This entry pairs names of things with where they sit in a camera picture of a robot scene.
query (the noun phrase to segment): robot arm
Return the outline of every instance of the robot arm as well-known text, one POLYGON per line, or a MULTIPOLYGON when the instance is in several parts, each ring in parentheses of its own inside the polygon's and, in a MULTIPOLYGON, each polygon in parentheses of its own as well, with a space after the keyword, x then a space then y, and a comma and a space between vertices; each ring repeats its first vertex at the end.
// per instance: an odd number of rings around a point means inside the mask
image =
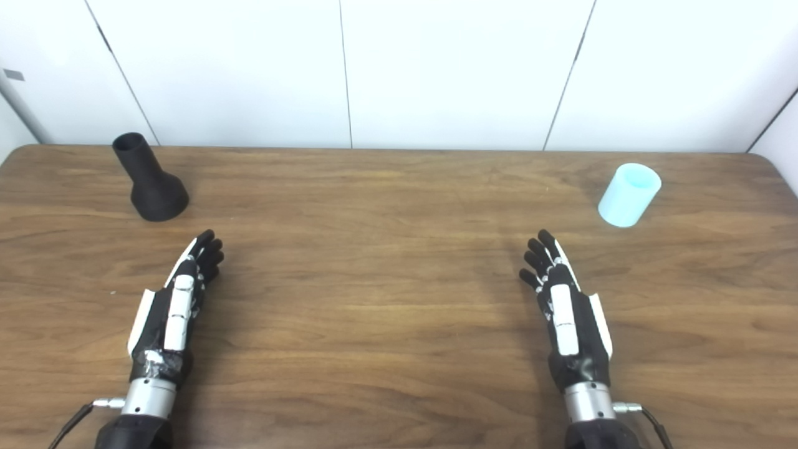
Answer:
POLYGON ((612 340, 599 297, 582 292, 565 252, 548 231, 541 230, 528 246, 523 258, 535 272, 524 268, 519 276, 535 289, 547 321, 549 371, 571 420, 566 448, 639 449, 635 434, 615 418, 612 340))
POLYGON ((177 260, 161 290, 144 290, 128 340, 128 394, 121 415, 97 434, 96 449, 172 447, 168 420, 177 391, 191 372, 188 346, 205 288, 219 274, 221 248, 213 231, 203 232, 177 260))

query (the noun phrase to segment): wood grain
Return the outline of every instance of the wood grain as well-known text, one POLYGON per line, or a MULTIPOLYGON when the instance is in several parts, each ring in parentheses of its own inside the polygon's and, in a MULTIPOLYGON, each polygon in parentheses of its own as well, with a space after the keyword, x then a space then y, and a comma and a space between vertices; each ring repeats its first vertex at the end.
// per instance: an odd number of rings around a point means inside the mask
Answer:
MULTIPOLYGON (((543 319, 516 279, 542 227, 602 295, 615 399, 644 403, 679 449, 798 447, 798 202, 764 159, 157 154, 192 195, 166 223, 135 214, 106 147, 28 146, 0 168, 0 448, 46 447, 81 404, 126 392, 140 292, 206 228, 227 259, 178 447, 561 447, 543 319), (664 187, 612 228, 595 207, 628 161, 664 187)), ((113 415, 62 448, 92 447, 113 415)))

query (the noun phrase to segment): light blue cylinder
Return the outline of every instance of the light blue cylinder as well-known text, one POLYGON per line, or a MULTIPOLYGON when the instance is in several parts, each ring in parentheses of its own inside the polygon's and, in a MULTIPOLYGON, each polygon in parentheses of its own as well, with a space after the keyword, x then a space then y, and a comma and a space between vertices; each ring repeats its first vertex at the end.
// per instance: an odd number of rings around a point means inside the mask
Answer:
POLYGON ((598 203, 598 214, 610 225, 634 226, 661 187, 657 172, 645 165, 621 165, 598 203))

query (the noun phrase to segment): black cable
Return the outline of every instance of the black cable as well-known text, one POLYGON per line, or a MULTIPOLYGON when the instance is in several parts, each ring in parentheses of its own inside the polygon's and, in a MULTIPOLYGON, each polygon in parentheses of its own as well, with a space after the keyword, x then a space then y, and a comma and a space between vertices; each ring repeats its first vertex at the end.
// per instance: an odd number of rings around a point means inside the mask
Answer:
POLYGON ((659 440, 662 441, 662 446, 664 446, 665 449, 674 449, 674 445, 670 443, 670 438, 668 438, 668 432, 665 431, 665 426, 660 424, 659 421, 654 418, 654 415, 652 415, 650 411, 646 410, 645 407, 642 407, 641 412, 646 416, 646 418, 648 418, 649 421, 651 421, 651 424, 654 426, 654 431, 657 432, 659 440))
POLYGON ((81 422, 81 420, 83 420, 89 413, 91 413, 92 408, 94 408, 94 406, 90 403, 87 403, 86 405, 81 407, 81 409, 77 411, 75 416, 73 416, 72 419, 70 419, 69 421, 66 422, 66 424, 64 424, 64 427, 61 429, 60 432, 58 432, 58 435, 56 435, 55 439, 49 445, 48 449, 55 449, 55 447, 58 446, 61 440, 64 439, 66 434, 68 434, 69 431, 71 431, 75 426, 77 426, 78 423, 81 422))

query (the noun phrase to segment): black funnel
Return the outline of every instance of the black funnel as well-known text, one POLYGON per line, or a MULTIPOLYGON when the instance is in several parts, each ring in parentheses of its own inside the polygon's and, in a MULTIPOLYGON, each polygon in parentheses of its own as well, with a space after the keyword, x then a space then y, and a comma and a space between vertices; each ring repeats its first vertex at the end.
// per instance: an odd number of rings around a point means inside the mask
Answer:
POLYGON ((113 152, 133 180, 130 201, 141 218, 166 221, 186 209, 186 188, 178 177, 160 167, 144 136, 139 133, 122 134, 113 141, 113 152))

